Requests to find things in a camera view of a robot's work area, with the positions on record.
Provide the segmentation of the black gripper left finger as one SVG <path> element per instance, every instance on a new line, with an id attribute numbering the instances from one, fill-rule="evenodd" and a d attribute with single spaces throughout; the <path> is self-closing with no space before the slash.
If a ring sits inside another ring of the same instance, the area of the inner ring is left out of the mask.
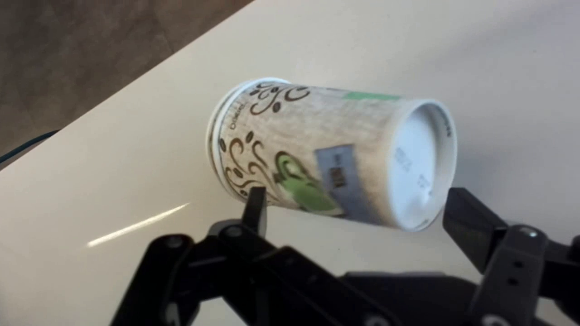
<path id="1" fill-rule="evenodd" d="M 399 319 L 291 247 L 265 239 L 267 190 L 243 216 L 218 221 L 200 243 L 156 238 L 111 326 L 191 326 L 205 301 L 225 301 L 249 326 L 399 326 Z"/>

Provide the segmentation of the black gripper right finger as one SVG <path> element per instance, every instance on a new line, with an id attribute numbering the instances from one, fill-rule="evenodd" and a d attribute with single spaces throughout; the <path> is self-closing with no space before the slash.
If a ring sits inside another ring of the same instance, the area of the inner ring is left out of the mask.
<path id="1" fill-rule="evenodd" d="M 548 326 L 539 299 L 580 323 L 580 238 L 553 241 L 532 225 L 510 225 L 468 189 L 452 189 L 445 230 L 483 274 L 470 303 L 472 326 Z"/>

